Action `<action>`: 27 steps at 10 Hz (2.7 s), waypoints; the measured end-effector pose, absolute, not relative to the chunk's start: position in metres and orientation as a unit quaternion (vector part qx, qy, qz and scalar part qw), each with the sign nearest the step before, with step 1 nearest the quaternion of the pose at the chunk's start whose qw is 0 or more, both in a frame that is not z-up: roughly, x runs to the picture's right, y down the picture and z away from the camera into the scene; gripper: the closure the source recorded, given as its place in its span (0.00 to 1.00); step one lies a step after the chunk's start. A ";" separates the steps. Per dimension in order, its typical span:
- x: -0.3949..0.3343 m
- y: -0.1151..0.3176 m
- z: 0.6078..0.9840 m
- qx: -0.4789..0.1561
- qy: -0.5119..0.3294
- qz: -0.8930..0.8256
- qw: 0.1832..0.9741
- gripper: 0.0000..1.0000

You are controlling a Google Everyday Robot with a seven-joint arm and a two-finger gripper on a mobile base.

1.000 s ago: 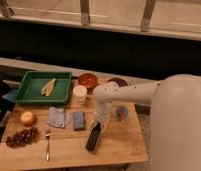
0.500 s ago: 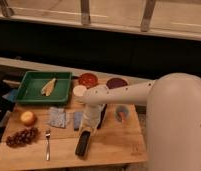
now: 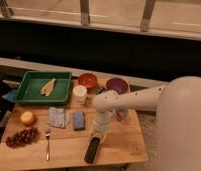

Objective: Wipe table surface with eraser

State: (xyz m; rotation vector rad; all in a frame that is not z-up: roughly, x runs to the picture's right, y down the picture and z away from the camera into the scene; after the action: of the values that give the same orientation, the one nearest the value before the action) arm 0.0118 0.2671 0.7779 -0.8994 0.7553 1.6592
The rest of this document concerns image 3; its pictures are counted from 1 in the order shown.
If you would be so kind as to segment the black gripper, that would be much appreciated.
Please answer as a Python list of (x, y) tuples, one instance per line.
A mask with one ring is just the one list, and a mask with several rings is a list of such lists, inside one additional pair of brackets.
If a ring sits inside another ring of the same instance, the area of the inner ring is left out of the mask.
[(85, 153), (84, 161), (86, 163), (92, 164), (95, 161), (96, 155), (98, 154), (99, 146), (100, 139), (98, 137), (93, 137)]

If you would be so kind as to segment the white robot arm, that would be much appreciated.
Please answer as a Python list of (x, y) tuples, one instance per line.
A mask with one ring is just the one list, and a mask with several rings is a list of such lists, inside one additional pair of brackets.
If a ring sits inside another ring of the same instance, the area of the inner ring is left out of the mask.
[(92, 105), (92, 137), (105, 138), (112, 110), (154, 111), (157, 171), (201, 171), (201, 77), (180, 77), (125, 94), (106, 91), (95, 96)]

